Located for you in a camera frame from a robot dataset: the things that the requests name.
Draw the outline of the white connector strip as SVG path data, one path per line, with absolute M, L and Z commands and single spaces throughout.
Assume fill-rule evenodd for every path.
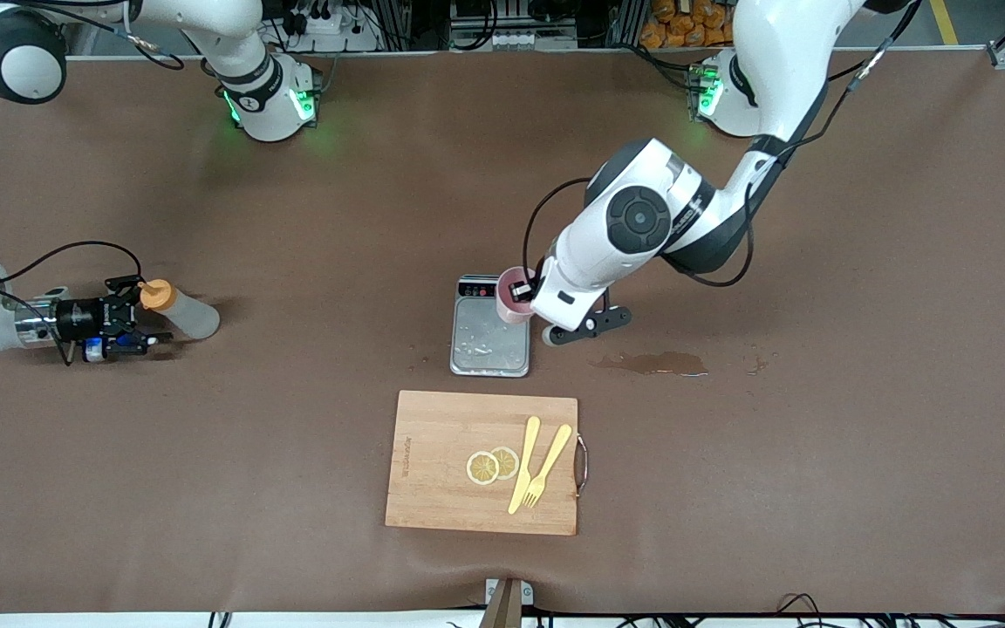
M 450 49 L 469 48 L 472 51 L 559 51 L 579 47 L 576 32 L 570 25 L 556 28 L 502 28 L 494 31 L 482 24 L 472 28 L 452 29 Z

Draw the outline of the spilled brown liquid puddle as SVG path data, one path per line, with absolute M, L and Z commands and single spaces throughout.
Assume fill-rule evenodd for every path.
M 660 352 L 646 354 L 619 353 L 605 355 L 590 362 L 601 369 L 623 370 L 642 375 L 677 375 L 682 378 L 703 377 L 710 373 L 702 358 L 685 352 Z

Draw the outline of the yellow plastic fork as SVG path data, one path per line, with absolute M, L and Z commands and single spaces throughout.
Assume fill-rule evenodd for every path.
M 566 445 L 569 444 L 571 436 L 573 436 L 573 427 L 571 425 L 558 427 L 550 444 L 550 449 L 548 449 L 548 453 L 546 454 L 544 464 L 537 476 L 531 478 L 525 496 L 520 504 L 531 509 L 538 504 L 538 501 L 541 500 L 545 492 L 548 476 L 550 476 L 551 470 L 554 468 L 558 458 L 561 457 L 561 453 L 564 451 Z

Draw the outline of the pink plastic cup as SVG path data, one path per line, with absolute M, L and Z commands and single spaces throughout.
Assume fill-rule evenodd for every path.
M 517 281 L 519 277 L 527 277 L 526 267 L 511 267 L 502 271 L 497 279 L 497 290 L 495 296 L 495 307 L 502 322 L 510 325 L 519 325 L 529 322 L 535 315 L 533 306 L 526 304 L 514 304 L 508 293 L 508 285 Z

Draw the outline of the yellow plastic knife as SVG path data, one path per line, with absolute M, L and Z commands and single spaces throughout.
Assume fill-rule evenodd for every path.
M 525 500 L 531 480 L 533 480 L 530 473 L 530 457 L 533 454 L 539 430 L 541 430 L 541 418 L 530 416 L 527 419 L 525 434 L 523 435 L 523 446 L 516 469 L 513 496 L 511 496 L 507 509 L 509 515 L 514 515 L 519 510 L 520 505 Z

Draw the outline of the silver digital kitchen scale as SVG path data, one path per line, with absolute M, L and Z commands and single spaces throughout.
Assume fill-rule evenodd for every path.
M 449 366 L 457 375 L 521 378 L 530 370 L 530 322 L 497 310 L 498 276 L 463 275 L 455 291 Z

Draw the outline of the orange snack packets pile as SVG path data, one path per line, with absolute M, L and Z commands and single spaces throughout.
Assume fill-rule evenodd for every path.
M 736 0 L 649 0 L 639 33 L 645 49 L 729 47 Z

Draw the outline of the white power strip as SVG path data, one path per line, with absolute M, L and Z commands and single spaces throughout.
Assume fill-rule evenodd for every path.
M 370 8 L 350 0 L 283 0 L 272 43 L 294 53 L 384 51 L 386 36 Z

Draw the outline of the translucent sauce bottle orange cap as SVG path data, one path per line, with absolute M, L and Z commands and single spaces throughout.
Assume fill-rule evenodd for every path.
M 139 281 L 140 305 L 167 318 L 172 325 L 191 339 L 207 339 L 220 327 L 219 311 L 199 299 L 189 297 L 182 290 L 164 279 Z

